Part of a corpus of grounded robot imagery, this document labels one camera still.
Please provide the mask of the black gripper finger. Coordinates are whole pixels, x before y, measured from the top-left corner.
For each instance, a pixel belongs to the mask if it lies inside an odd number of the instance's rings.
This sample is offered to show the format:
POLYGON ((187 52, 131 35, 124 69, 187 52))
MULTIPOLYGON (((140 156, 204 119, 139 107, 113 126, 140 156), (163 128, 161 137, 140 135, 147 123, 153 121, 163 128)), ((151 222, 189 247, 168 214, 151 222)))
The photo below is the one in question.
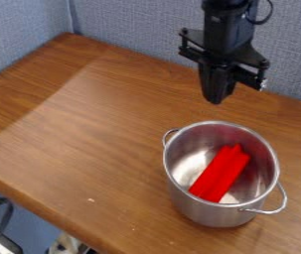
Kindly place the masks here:
POLYGON ((219 89, 219 70, 206 64, 200 64, 200 79, 204 97, 212 104, 220 104, 220 89, 219 89))
POLYGON ((236 80, 234 79, 232 70, 222 68, 219 70, 219 103, 223 103, 227 97, 232 95, 235 85, 236 80))

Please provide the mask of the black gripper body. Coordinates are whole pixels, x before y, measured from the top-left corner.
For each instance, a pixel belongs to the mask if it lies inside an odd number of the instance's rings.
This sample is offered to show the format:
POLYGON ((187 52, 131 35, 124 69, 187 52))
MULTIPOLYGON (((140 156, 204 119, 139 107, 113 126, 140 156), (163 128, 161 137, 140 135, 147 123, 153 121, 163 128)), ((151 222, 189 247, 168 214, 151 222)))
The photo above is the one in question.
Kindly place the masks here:
POLYGON ((270 60, 252 46, 255 27, 271 18, 256 19, 258 1, 204 1, 206 24, 203 30, 184 28, 180 31, 183 46, 180 55, 218 70, 232 70, 236 83, 256 90, 266 83, 270 60))

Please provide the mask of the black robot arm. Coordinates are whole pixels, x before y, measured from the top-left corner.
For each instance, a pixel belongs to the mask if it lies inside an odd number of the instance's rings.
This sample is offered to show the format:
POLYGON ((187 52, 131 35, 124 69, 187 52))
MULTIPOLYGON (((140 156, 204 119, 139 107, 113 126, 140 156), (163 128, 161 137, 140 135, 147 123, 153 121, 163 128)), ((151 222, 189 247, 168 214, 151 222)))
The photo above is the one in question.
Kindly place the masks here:
POLYGON ((270 60, 254 48, 255 27, 274 13, 258 20, 259 0, 203 0, 206 24, 203 30, 180 31, 180 55, 199 64, 203 94, 208 102, 222 104, 239 82, 262 90, 270 60))

